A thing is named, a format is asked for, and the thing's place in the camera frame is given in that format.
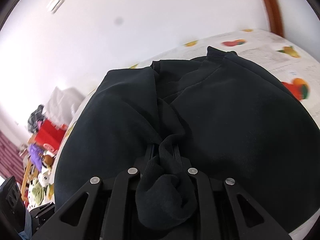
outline silver screw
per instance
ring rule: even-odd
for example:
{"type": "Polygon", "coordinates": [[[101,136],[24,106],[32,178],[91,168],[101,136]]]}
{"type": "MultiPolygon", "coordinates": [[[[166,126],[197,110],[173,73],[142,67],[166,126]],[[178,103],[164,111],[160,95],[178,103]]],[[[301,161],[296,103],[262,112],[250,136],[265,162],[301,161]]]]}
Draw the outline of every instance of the silver screw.
{"type": "Polygon", "coordinates": [[[226,183],[228,185],[234,185],[236,183],[236,181],[233,178],[227,178],[226,179],[226,183]]]}
{"type": "Polygon", "coordinates": [[[198,170],[197,170],[196,168],[190,168],[190,169],[188,169],[188,172],[189,172],[190,174],[192,174],[192,175],[195,175],[195,174],[198,173],[198,170]]]}
{"type": "Polygon", "coordinates": [[[97,183],[99,183],[99,181],[100,181],[100,179],[98,177],[92,177],[90,179],[91,184],[97,184],[97,183]]]}
{"type": "Polygon", "coordinates": [[[138,172],[138,169],[136,169],[136,168],[130,168],[130,169],[128,169],[128,173],[129,174],[136,174],[138,172]]]}

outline yellow fruit print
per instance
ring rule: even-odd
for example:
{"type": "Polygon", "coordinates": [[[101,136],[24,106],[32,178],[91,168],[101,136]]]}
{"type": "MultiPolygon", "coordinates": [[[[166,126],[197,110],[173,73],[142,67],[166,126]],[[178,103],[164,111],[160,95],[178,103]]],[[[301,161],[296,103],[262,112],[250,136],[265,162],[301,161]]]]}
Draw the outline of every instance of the yellow fruit print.
{"type": "Polygon", "coordinates": [[[285,54],[288,54],[288,55],[290,55],[291,57],[301,58],[301,56],[298,54],[298,52],[296,52],[296,51],[293,49],[293,46],[283,47],[283,49],[277,50],[277,51],[278,51],[278,52],[285,53],[285,54]]]}
{"type": "Polygon", "coordinates": [[[185,47],[192,47],[194,45],[196,45],[198,43],[198,41],[192,41],[192,42],[188,42],[186,44],[184,44],[185,47]]]}

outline brown wooden trim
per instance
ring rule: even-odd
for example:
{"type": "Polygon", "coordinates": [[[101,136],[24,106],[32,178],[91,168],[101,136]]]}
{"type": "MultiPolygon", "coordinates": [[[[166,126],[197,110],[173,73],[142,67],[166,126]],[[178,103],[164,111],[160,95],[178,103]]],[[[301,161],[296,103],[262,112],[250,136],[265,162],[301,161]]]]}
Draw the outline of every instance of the brown wooden trim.
{"type": "Polygon", "coordinates": [[[281,37],[284,36],[281,13],[277,0],[263,0],[267,9],[270,31],[281,37]]]}

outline green cloth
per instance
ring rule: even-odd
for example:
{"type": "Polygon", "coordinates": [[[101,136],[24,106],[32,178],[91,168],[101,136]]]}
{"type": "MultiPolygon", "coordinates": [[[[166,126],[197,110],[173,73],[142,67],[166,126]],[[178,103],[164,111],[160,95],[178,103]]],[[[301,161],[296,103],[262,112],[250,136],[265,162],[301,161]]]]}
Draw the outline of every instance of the green cloth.
{"type": "Polygon", "coordinates": [[[40,185],[39,180],[37,178],[33,179],[32,184],[34,185],[31,191],[33,199],[35,200],[37,205],[40,205],[44,198],[44,189],[40,185]]]}

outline white plastic bag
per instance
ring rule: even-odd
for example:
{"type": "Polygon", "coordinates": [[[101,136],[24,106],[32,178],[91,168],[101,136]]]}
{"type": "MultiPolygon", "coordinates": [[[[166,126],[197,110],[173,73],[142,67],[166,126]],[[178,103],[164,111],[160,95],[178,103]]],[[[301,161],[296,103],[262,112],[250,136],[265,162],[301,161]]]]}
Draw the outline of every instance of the white plastic bag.
{"type": "Polygon", "coordinates": [[[75,88],[55,87],[42,114],[60,128],[67,128],[83,100],[84,96],[75,88]]]}

